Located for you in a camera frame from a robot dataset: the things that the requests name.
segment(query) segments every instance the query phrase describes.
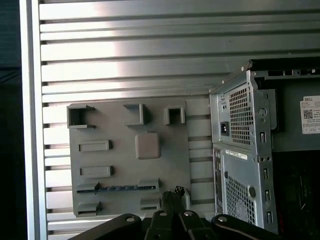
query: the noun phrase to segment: metal side panel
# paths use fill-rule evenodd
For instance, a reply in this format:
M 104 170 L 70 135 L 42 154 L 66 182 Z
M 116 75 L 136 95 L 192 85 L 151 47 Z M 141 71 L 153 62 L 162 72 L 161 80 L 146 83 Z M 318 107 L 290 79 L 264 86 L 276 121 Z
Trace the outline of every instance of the metal side panel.
M 69 197 L 52 200 L 71 190 L 67 105 L 185 96 L 191 194 L 207 211 L 213 185 L 197 169 L 212 161 L 209 89 L 247 59 L 320 53 L 314 0 L 40 2 L 20 0 L 30 240 L 67 239 L 109 219 L 79 221 Z

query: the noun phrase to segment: gray plastic bracket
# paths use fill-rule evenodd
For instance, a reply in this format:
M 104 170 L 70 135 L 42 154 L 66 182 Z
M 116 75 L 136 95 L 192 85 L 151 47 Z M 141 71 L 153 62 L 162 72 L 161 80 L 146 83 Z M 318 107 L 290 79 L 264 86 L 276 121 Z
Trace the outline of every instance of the gray plastic bracket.
M 84 203 L 78 206 L 78 215 L 83 217 L 95 217 L 101 210 L 101 203 Z
M 111 140 L 86 141 L 79 144 L 79 152 L 107 151 L 112 149 Z
M 137 121 L 125 122 L 126 126 L 144 125 L 145 124 L 145 105 L 142 103 L 128 103 L 123 104 L 123 106 L 137 115 Z
M 107 178 L 113 174 L 113 166 L 83 166 L 80 168 L 80 176 L 85 179 Z
M 179 118 L 180 124 L 186 123 L 185 109 L 183 107 L 166 107 L 163 113 L 164 125 L 178 123 L 177 117 Z
M 159 191 L 159 178 L 156 179 L 140 179 L 138 182 L 138 187 L 154 187 L 152 189 L 155 189 Z
M 140 209 L 144 210 L 159 210 L 161 207 L 160 198 L 143 197 L 140 200 Z
M 86 183 L 86 184 L 79 184 L 76 188 L 77 191 L 93 191 L 100 188 L 99 182 L 96 183 Z
M 71 104 L 67 107 L 67 126 L 69 129 L 88 129 L 95 128 L 95 125 L 89 125 L 85 122 L 87 111 L 95 110 L 88 105 Z

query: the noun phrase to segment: horizontal metal slat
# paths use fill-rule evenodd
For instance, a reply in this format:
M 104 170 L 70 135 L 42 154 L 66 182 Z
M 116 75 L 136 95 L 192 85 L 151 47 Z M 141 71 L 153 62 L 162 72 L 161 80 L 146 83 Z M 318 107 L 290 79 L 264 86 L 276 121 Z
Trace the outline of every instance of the horizontal metal slat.
M 169 27 L 177 25 L 212 25 L 228 27 L 228 25 L 240 24 L 244 26 L 255 26 L 263 24 L 279 24 L 281 27 L 293 21 L 299 26 L 303 22 L 316 22 L 319 19 L 318 13 L 299 13 L 295 14 L 268 14 L 268 15 L 236 15 L 236 16 L 212 16 L 212 17 L 183 17 L 183 18 L 156 18 L 156 19 L 130 19 L 130 20 L 109 20 L 109 21 L 82 21 L 82 22 L 63 22 L 45 23 L 40 25 L 41 33 L 54 32 L 76 32 L 76 31 L 99 31 L 99 30 L 119 30 L 121 28 L 135 28 L 139 30 L 145 27 Z
M 210 115 L 209 98 L 187 99 L 185 102 L 187 116 Z
M 130 90 L 130 89 L 150 89 L 164 87 L 199 87 L 213 86 L 214 83 L 220 82 L 220 78 L 211 77 L 194 77 L 183 76 L 180 79 L 150 79 L 150 80 L 127 80 L 127 81 L 108 81 L 108 82 L 88 82 L 88 83 L 70 83 L 55 84 L 42 87 L 43 94 L 64 94 L 64 93 L 85 93 L 96 91 L 113 91 L 113 90 Z
M 213 161 L 191 162 L 191 179 L 209 179 L 214 177 Z
M 73 212 L 54 212 L 46 214 L 46 219 L 48 222 L 73 220 L 76 218 L 77 217 Z
M 189 141 L 189 149 L 209 149 L 212 148 L 211 140 L 204 141 Z
M 43 124 L 66 123 L 67 106 L 46 106 L 42 109 Z
M 70 165 L 70 157 L 49 157 L 44 159 L 44 165 L 46 167 L 54 166 L 67 166 Z
M 48 235 L 48 240 L 68 240 L 70 238 L 77 236 L 78 234 L 80 234 L 80 232 Z
M 195 77 L 188 75 L 225 75 L 234 70 L 231 63 L 221 62 L 217 58 L 185 58 L 185 59 L 150 59 L 136 61 L 112 61 L 112 62 L 78 62 L 43 65 L 41 67 L 43 82 L 60 82 L 71 80 L 96 80 L 96 79 L 113 79 L 113 78 L 137 78 L 137 77 L 161 77 L 161 76 L 185 76 L 172 79 L 148 79 L 143 81 L 134 79 L 128 82 L 121 79 L 119 82 L 101 82 L 99 85 L 110 85 L 106 89 L 133 88 L 137 84 L 145 87 L 158 87 L 161 84 L 155 81 L 172 81 L 174 84 L 184 86 L 184 81 L 188 83 Z M 202 84 L 208 84 L 209 78 L 206 77 Z
M 72 208 L 72 191 L 49 191 L 46 192 L 47 209 Z
M 214 183 L 193 183 L 191 184 L 192 201 L 214 199 Z
M 50 127 L 43 129 L 44 145 L 69 144 L 69 130 L 66 127 Z
M 209 158 L 209 157 L 212 157 L 212 155 L 213 155 L 212 148 L 189 150 L 189 158 L 190 159 Z
M 46 158 L 70 156 L 70 148 L 45 149 L 44 156 Z
M 186 126 L 189 138 L 212 135 L 210 119 L 188 120 Z
M 161 57 L 181 55 L 228 56 L 250 52 L 292 52 L 319 49 L 320 34 L 215 36 L 126 41 L 56 43 L 41 46 L 42 61 Z
M 45 171 L 45 186 L 47 188 L 70 187 L 71 170 L 48 170 Z
M 108 220 L 110 219 L 52 221 L 48 222 L 48 231 L 65 231 L 70 229 L 74 231 L 85 231 L 103 224 Z
M 48 94 L 42 96 L 43 103 L 63 103 L 76 101 L 94 101 L 124 98 L 146 98 L 146 97 L 169 97 L 169 96 L 190 96 L 207 95 L 209 87 L 177 87 L 177 88 L 156 88 L 144 90 L 124 91 L 101 91 L 101 92 L 79 92 L 64 94 Z
M 317 31 L 319 24 L 310 22 L 295 23 L 256 23 L 243 24 L 235 23 L 229 25 L 202 24 L 199 25 L 172 25 L 172 26 L 146 26 L 144 28 L 132 29 L 110 29 L 94 31 L 68 31 L 68 32 L 48 32 L 41 33 L 42 41 L 51 40 L 75 40 L 75 39 L 97 39 L 97 38 L 136 38 L 150 36 L 179 36 L 179 35 L 241 35 L 241 34 L 261 34 L 261 33 L 281 33 L 281 32 L 299 32 L 299 31 Z
M 320 4 L 318 1 L 311 0 L 306 0 L 304 2 L 299 0 L 273 1 L 272 4 L 252 2 L 250 0 L 235 1 L 233 4 L 224 1 L 218 1 L 214 4 L 211 1 L 196 0 L 163 0 L 148 2 L 135 0 L 126 2 L 125 7 L 123 7 L 122 1 L 53 3 L 39 5 L 39 18 L 40 20 L 54 20 L 190 14 L 237 15 L 244 13 L 251 15 L 252 12 L 276 12 L 275 10 L 277 9 L 282 10 L 282 12 L 314 11 L 320 9 Z

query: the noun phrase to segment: blue circuit strip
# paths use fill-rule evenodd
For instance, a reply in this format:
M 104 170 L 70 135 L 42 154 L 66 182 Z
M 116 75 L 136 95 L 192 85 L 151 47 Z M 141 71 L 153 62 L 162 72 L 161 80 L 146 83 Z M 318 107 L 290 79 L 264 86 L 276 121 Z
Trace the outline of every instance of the blue circuit strip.
M 155 188 L 156 186 L 138 186 L 138 185 L 107 186 L 107 187 L 100 187 L 92 190 L 78 190 L 77 193 L 126 192 L 126 191 L 152 190 Z

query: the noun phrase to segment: mesh vent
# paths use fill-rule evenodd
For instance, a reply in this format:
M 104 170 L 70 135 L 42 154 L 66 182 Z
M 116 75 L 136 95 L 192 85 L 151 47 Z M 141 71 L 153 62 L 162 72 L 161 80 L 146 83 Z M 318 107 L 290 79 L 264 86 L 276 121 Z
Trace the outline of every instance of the mesh vent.
M 226 181 L 227 213 L 250 224 L 256 224 L 255 204 L 248 197 L 246 186 L 232 177 Z
M 250 90 L 244 88 L 230 94 L 230 121 L 232 142 L 250 145 L 249 126 L 254 124 L 252 108 L 248 106 Z

